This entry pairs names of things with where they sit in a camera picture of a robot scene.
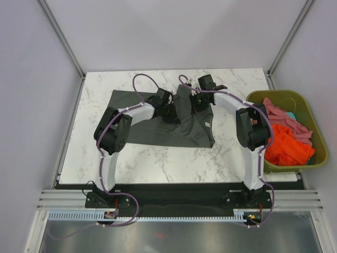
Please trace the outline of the dark grey t shirt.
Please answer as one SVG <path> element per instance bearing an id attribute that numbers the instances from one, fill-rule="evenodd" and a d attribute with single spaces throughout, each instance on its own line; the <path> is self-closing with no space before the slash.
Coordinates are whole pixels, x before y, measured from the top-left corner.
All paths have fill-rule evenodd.
<path id="1" fill-rule="evenodd" d="M 210 107 L 195 113 L 192 110 L 192 91 L 179 85 L 173 96 L 177 119 L 172 121 L 161 116 L 144 120 L 130 127 L 128 143 L 183 148 L 212 148 L 213 111 Z"/>

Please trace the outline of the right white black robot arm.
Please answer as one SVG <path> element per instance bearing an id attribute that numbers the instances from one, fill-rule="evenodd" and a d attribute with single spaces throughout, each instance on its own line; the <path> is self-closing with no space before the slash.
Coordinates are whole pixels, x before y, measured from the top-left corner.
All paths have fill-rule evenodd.
<path id="1" fill-rule="evenodd" d="M 244 150 L 245 175 L 243 183 L 248 188 L 241 194 L 246 207 L 260 202 L 256 191 L 264 185 L 263 160 L 269 139 L 273 138 L 272 127 L 265 107 L 244 101 L 224 89 L 218 91 L 197 90 L 190 96 L 192 112 L 199 113 L 211 104 L 219 106 L 235 116 L 237 140 Z"/>

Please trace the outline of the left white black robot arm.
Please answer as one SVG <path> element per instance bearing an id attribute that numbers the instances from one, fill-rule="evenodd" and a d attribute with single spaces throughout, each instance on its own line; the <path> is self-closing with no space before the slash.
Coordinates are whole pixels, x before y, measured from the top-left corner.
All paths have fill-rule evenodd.
<path id="1" fill-rule="evenodd" d="M 115 193 L 110 191 L 115 185 L 115 171 L 120 151 L 125 147 L 131 126 L 142 121 L 161 117 L 169 123 L 177 124 L 178 117 L 173 103 L 153 106 L 141 102 L 122 109 L 107 107 L 94 132 L 96 147 L 101 155 L 97 187 L 101 190 L 97 201 L 103 207 L 111 207 L 115 203 Z"/>

